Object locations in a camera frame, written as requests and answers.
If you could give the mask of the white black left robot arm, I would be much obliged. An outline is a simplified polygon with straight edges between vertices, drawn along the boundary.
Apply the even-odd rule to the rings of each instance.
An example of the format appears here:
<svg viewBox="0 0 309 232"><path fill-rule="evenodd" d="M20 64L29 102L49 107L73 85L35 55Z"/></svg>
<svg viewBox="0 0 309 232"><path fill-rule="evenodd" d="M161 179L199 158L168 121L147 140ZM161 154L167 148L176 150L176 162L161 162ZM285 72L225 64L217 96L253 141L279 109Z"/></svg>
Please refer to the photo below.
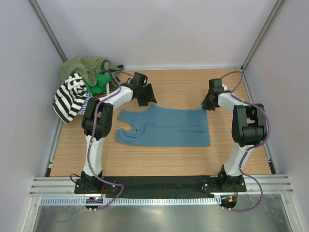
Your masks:
<svg viewBox="0 0 309 232"><path fill-rule="evenodd" d="M120 83L114 74L118 88L102 98L91 98L82 119L82 128L86 138L86 160L81 175L75 181L75 194L99 193L104 185L112 183L102 178L102 153L106 137L112 129L114 111L123 104L137 99L139 106L157 103L148 77L135 72L127 82Z"/></svg>

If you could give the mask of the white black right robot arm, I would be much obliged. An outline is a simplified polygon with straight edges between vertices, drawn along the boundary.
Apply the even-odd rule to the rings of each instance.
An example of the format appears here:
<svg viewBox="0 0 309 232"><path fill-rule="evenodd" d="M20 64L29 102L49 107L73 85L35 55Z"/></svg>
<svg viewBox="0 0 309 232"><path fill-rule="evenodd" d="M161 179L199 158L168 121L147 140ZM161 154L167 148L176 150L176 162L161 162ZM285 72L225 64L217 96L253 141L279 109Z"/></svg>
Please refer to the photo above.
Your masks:
<svg viewBox="0 0 309 232"><path fill-rule="evenodd" d="M234 147L217 177L205 179L204 190L211 192L246 191L243 168L252 151L267 138L267 117L263 104L241 100L225 90L222 79L209 81L208 93L201 104L204 110L225 108L232 113L231 134Z"/></svg>

